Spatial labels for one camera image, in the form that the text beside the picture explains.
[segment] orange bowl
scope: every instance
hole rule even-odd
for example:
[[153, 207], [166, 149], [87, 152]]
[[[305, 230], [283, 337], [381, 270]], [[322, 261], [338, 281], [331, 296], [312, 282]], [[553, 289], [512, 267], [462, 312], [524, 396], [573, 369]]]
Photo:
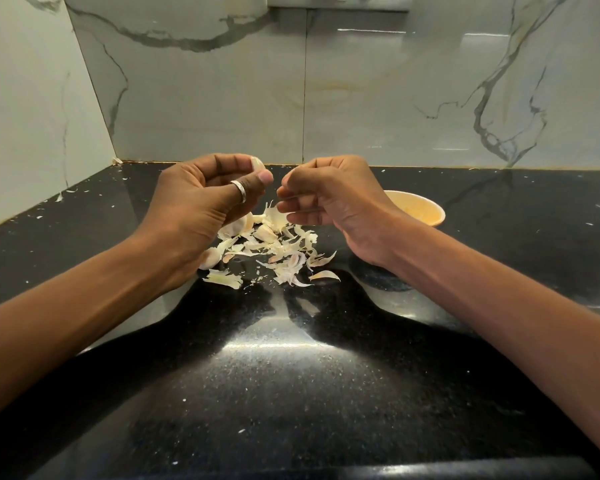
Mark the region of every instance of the orange bowl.
[[430, 226], [439, 226], [447, 216], [442, 207], [426, 197], [398, 190], [385, 190], [387, 197], [408, 215]]

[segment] tiled wall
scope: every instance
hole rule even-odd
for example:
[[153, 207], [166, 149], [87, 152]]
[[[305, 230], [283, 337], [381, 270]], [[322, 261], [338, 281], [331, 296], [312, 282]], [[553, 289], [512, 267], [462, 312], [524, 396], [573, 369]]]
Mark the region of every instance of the tiled wall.
[[600, 0], [66, 0], [120, 158], [600, 168]]
[[0, 0], [0, 221], [113, 158], [62, 0]]

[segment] silver ring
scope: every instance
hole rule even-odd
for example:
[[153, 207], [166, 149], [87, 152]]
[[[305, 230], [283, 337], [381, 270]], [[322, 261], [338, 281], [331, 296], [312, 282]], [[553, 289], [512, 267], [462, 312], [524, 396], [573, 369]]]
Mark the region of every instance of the silver ring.
[[238, 182], [238, 180], [232, 180], [231, 183], [238, 187], [238, 190], [240, 190], [240, 193], [242, 194], [242, 201], [240, 203], [245, 203], [247, 201], [247, 192], [244, 189], [244, 186]]

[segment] glossy black surface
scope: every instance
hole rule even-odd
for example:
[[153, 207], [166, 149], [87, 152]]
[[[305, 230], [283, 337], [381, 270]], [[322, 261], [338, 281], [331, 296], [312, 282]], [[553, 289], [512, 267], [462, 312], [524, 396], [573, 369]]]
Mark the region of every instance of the glossy black surface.
[[[0, 226], [0, 302], [131, 233], [165, 167], [105, 170]], [[374, 171], [444, 206], [441, 231], [600, 312], [600, 172]], [[597, 450], [506, 359], [359, 262], [337, 231], [318, 233], [320, 251], [338, 249], [329, 268], [342, 282], [196, 281], [170, 316], [72, 359], [0, 415], [0, 478], [549, 456], [600, 472]], [[248, 258], [230, 267], [266, 271]], [[579, 472], [561, 461], [547, 465]]]

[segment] skin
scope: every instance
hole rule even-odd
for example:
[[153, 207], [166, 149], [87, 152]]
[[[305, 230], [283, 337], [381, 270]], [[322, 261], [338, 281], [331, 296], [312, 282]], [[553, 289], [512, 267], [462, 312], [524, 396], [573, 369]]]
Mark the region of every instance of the skin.
[[[0, 410], [161, 294], [186, 282], [217, 231], [254, 208], [270, 172], [247, 155], [165, 170], [126, 241], [0, 305]], [[248, 199], [229, 181], [239, 178]], [[600, 448], [600, 316], [398, 209], [366, 161], [321, 158], [278, 189], [289, 222], [333, 224], [382, 266], [464, 320], [515, 363]]]

